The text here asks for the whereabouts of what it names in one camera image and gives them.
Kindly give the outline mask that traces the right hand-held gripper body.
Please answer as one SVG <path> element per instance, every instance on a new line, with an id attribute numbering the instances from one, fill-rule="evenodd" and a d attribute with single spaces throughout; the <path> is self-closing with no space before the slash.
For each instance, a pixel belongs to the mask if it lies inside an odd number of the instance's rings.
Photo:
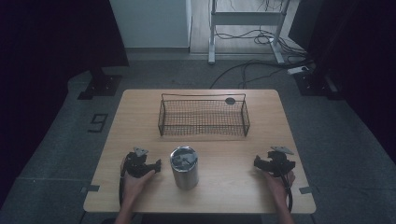
<path id="1" fill-rule="evenodd" d="M 272 151 L 267 153 L 270 159 L 267 172 L 270 172 L 274 177 L 286 175 L 295 167 L 295 162 L 290 161 L 287 155 L 293 155 L 293 152 L 287 147 L 272 147 Z"/>

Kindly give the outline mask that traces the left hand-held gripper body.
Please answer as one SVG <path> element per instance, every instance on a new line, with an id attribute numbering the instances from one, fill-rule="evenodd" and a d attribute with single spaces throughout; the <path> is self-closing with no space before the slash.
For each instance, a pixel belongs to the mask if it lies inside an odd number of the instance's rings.
<path id="1" fill-rule="evenodd" d="M 133 152 L 129 152 L 124 162 L 124 169 L 129 175 L 140 178 L 151 170 L 156 170 L 156 164 L 146 164 L 148 151 L 135 147 Z"/>

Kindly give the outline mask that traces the stainless steel tumbler cup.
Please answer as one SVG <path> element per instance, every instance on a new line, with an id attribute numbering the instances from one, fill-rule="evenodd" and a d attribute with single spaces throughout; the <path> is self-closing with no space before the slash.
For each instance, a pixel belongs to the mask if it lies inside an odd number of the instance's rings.
<path id="1" fill-rule="evenodd" d="M 180 189 L 190 190 L 198 184 L 198 155 L 192 147 L 175 148 L 170 155 L 170 165 Z"/>

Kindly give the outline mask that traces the black wire mesh basket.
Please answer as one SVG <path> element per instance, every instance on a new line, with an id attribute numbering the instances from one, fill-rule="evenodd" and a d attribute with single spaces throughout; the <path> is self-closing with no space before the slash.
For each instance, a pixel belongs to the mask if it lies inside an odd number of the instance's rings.
<path id="1" fill-rule="evenodd" d="M 235 99 L 227 105 L 225 99 Z M 250 128 L 244 93 L 163 93 L 158 128 L 164 135 L 226 134 L 247 136 Z"/>

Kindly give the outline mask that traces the person's left hand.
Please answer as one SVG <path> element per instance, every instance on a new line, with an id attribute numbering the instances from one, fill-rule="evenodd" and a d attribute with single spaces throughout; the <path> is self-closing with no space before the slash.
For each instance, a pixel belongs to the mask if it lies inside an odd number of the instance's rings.
<path id="1" fill-rule="evenodd" d="M 122 206 L 133 205 L 145 185 L 155 175 L 154 171 L 149 171 L 142 177 L 136 178 L 128 173 L 123 177 Z"/>

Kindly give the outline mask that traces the person's right hand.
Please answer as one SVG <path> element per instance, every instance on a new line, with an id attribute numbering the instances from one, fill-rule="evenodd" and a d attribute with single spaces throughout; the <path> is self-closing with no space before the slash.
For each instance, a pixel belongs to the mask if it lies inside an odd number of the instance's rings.
<path id="1" fill-rule="evenodd" d="M 273 200 L 276 206 L 287 206 L 288 193 L 286 187 L 280 177 L 273 177 L 268 172 L 263 172 L 262 175 L 266 179 L 267 186 L 272 193 Z"/>

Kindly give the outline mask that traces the black stand base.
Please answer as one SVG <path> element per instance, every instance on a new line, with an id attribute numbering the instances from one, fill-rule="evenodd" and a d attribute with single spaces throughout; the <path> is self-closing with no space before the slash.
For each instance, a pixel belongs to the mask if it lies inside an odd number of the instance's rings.
<path id="1" fill-rule="evenodd" d="M 114 96 L 120 85 L 121 75 L 106 75 L 101 67 L 90 69 L 92 79 L 85 91 L 82 91 L 79 100 L 91 100 L 94 96 Z"/>
<path id="2" fill-rule="evenodd" d="M 295 74 L 293 77 L 302 96 L 324 96 L 329 100 L 344 99 L 341 94 L 341 88 L 337 86 L 331 71 L 326 72 L 324 75 L 304 71 Z"/>

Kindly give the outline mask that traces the white power strip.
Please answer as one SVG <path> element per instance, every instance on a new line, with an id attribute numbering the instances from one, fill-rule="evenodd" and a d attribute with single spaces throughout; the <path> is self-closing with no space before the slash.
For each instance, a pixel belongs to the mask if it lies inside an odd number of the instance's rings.
<path id="1" fill-rule="evenodd" d="M 307 66 L 298 66 L 298 67 L 288 69 L 287 72 L 289 75 L 294 75 L 294 74 L 299 74 L 299 73 L 307 72 L 307 71 L 309 71 L 309 68 Z"/>

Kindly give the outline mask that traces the dark curtain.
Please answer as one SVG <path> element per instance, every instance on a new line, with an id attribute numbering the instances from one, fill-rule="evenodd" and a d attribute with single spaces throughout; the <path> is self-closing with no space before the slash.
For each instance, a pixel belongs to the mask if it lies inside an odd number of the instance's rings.
<path id="1" fill-rule="evenodd" d="M 0 0 L 0 206 L 69 79 L 127 63 L 110 0 Z"/>
<path id="2" fill-rule="evenodd" d="M 396 160 L 396 0 L 299 0 L 289 38 Z"/>

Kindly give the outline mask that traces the white desk frame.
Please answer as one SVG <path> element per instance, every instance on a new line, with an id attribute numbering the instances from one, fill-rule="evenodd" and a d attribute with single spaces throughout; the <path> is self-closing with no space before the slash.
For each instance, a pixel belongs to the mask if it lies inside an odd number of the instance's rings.
<path id="1" fill-rule="evenodd" d="M 276 27 L 276 32 L 270 38 L 270 47 L 274 53 L 277 63 L 283 64 L 285 61 L 281 54 L 279 40 L 289 5 L 290 0 L 286 0 L 279 11 L 227 12 L 217 11 L 217 0 L 210 0 L 211 8 L 209 11 L 210 37 L 208 42 L 208 63 L 214 64 L 216 61 L 215 28 L 218 25 L 264 25 Z"/>

